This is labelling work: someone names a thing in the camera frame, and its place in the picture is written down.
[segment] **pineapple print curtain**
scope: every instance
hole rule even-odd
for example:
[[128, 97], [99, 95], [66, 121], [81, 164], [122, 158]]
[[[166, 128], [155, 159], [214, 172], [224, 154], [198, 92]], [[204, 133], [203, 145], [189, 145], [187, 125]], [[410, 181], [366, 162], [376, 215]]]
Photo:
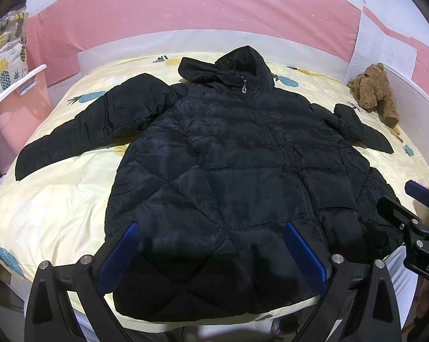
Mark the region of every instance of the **pineapple print curtain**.
[[26, 64], [26, 8], [0, 20], [0, 93], [28, 74]]

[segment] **brown stuffed animal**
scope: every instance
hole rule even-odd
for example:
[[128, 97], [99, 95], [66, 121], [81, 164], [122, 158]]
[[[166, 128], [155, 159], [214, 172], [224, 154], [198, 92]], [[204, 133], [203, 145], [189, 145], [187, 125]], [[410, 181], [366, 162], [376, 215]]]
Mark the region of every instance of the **brown stuffed animal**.
[[367, 111], [376, 111], [382, 122], [394, 128], [399, 122], [395, 93], [388, 83], [384, 65], [372, 64], [354, 80], [347, 83], [355, 93], [360, 107]]

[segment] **white paper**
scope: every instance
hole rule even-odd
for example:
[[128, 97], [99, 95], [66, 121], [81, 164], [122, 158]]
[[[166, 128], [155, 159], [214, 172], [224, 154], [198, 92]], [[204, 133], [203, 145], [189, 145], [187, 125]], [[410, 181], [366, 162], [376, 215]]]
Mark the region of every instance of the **white paper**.
[[416, 60], [416, 49], [396, 38], [386, 35], [364, 13], [350, 59], [344, 82], [364, 72], [371, 64], [379, 62], [393, 68], [404, 77], [411, 79]]

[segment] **pink plastic bin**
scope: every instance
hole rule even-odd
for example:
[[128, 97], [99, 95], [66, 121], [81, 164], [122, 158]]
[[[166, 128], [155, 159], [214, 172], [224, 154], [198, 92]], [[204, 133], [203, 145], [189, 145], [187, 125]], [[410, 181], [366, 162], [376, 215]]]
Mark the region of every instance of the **pink plastic bin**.
[[0, 174], [52, 111], [41, 65], [0, 94]]

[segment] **pineapple print bed sheet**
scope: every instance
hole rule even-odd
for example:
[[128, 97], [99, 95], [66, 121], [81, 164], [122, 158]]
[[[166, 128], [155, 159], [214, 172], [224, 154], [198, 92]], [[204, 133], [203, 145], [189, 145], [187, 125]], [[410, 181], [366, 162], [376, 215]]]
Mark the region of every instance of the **pineapple print bed sheet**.
[[[37, 128], [30, 141], [49, 134], [58, 125], [73, 119], [96, 98], [115, 85], [140, 73], [150, 73], [168, 84], [183, 81], [177, 68], [183, 56], [214, 62], [222, 54], [187, 53], [123, 60], [96, 69], [78, 81], [56, 106], [50, 116]], [[301, 93], [311, 102], [333, 111], [336, 103], [355, 104], [349, 89], [342, 83], [302, 73], [285, 65], [267, 63], [275, 75], [275, 85]], [[408, 156], [401, 144], [379, 121], [375, 113], [356, 109], [360, 119], [381, 131], [390, 141], [395, 153], [357, 148], [371, 165], [380, 170], [392, 185], [401, 202], [420, 217], [429, 220], [429, 210], [404, 193], [404, 183], [420, 180], [429, 187], [429, 167], [415, 145], [401, 133], [404, 144], [414, 155]], [[40, 169], [20, 182], [15, 181], [15, 163], [0, 186], [0, 259], [15, 276], [33, 279], [39, 263], [50, 260], [54, 265], [71, 264], [82, 255], [95, 253], [104, 242], [104, 215], [116, 169], [130, 140], [83, 153]], [[82, 311], [76, 294], [70, 298]], [[106, 296], [114, 310], [112, 294]], [[295, 311], [314, 300], [308, 300], [270, 311], [273, 316]], [[143, 331], [162, 331], [179, 324], [147, 323], [116, 313], [127, 328]], [[240, 323], [256, 320], [263, 315], [242, 315], [216, 321], [188, 324]]]
[[28, 74], [26, 64], [25, 8], [0, 20], [0, 93]]

